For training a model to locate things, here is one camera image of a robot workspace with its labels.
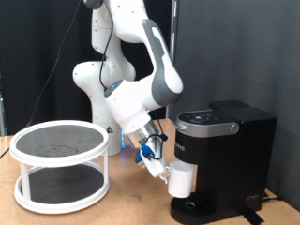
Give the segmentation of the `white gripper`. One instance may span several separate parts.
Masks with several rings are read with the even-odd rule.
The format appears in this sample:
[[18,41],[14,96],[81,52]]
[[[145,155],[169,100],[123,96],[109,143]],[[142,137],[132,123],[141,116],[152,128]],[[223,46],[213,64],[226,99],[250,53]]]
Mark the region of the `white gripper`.
[[168,176],[165,176],[166,165],[162,153],[162,142],[153,140],[142,146],[142,160],[152,176],[158,177],[168,184]]

